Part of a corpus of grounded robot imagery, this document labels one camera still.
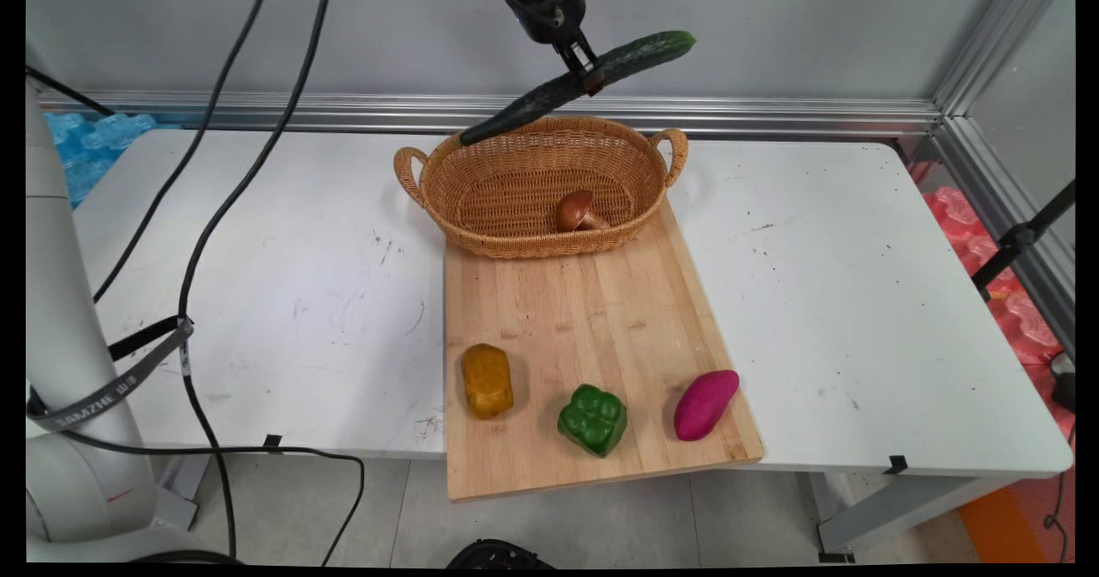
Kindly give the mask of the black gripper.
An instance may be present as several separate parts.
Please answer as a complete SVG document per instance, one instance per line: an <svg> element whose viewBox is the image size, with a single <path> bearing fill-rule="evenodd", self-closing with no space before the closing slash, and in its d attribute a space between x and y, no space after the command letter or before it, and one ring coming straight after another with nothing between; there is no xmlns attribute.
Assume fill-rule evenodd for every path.
<svg viewBox="0 0 1099 577"><path fill-rule="evenodd" d="M593 97L604 87L601 62L581 30L587 7L585 0L506 0L528 36L539 44L550 44L565 62L573 77L580 80L585 95Z"/></svg>

